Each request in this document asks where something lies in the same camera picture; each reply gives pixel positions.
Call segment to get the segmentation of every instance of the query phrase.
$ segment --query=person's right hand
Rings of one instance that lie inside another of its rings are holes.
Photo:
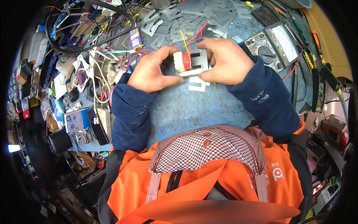
[[[198,44],[198,48],[207,50],[213,67],[199,74],[199,78],[206,82],[236,85],[244,80],[255,64],[241,47],[229,39],[205,39]]]

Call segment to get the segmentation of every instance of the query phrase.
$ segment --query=black rubber hose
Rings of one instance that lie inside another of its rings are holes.
[[[116,13],[120,14],[120,15],[123,15],[124,17],[128,18],[128,20],[131,22],[131,26],[129,28],[127,28],[126,30],[120,32],[119,34],[116,34],[106,40],[103,40],[95,45],[92,45],[91,47],[88,47],[88,48],[85,48],[85,49],[82,49],[82,50],[79,50],[79,51],[67,51],[67,50],[64,50],[62,48],[60,48],[60,46],[58,45],[58,43],[56,43],[54,40],[52,40],[51,36],[50,36],[50,33],[48,32],[48,20],[51,16],[48,16],[47,19],[46,19],[46,23],[45,23],[45,32],[46,32],[46,37],[48,39],[48,41],[50,42],[50,44],[52,45],[52,47],[57,50],[58,52],[61,52],[61,53],[64,53],[64,54],[80,54],[82,52],[85,52],[85,51],[88,51],[88,50],[91,50],[93,47],[96,47],[96,46],[100,46],[104,43],[107,43],[108,41],[110,40],[113,40],[117,37],[120,37],[124,34],[127,34],[131,29],[134,28],[134,25],[135,25],[135,21],[133,19],[133,17],[131,15],[129,15],[128,13],[126,13],[125,11],[123,11],[121,8],[118,8],[118,7],[115,7],[113,5],[110,5],[110,4],[107,4],[107,3],[104,3],[104,2],[101,2],[101,1],[98,1],[98,0],[81,0],[85,3],[90,3],[90,4],[94,4],[94,5],[98,5],[98,6],[101,6],[101,7],[104,7],[106,9],[110,9],[112,11],[115,11]]]

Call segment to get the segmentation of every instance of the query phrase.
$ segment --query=orange screwdriver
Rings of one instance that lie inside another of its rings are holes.
[[[313,30],[312,35],[313,35],[313,39],[314,39],[314,41],[316,43],[316,46],[317,46],[318,56],[321,58],[321,63],[322,63],[322,65],[325,65],[326,61],[323,59],[322,48],[321,48],[321,44],[319,43],[317,32]]]

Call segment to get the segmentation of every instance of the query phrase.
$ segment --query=mobile phone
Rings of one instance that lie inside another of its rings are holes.
[[[107,145],[109,143],[107,135],[102,127],[101,121],[98,117],[96,117],[93,108],[87,111],[87,116],[90,121],[92,131],[94,132],[95,137],[98,140],[100,146]]]
[[[77,80],[78,80],[78,85],[81,86],[81,87],[78,88],[78,91],[83,92],[84,88],[86,87],[86,85],[84,85],[84,84],[88,82],[88,77],[86,75],[86,72],[83,72],[83,71],[79,72],[80,68],[83,68],[82,62],[79,63],[79,66],[78,66],[78,68],[76,70],[77,71],[76,72],[76,77],[77,77]]]

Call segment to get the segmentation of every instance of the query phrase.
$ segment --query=arm sleeve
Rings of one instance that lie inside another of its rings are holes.
[[[112,113],[116,116],[112,128],[113,148],[120,151],[142,151],[150,132],[149,107],[157,93],[146,93],[129,85],[130,74],[123,74],[114,87]]]
[[[255,65],[244,81],[227,90],[240,100],[257,120],[259,128],[272,137],[284,137],[300,128],[299,117],[281,77],[264,66],[261,57],[250,56]]]

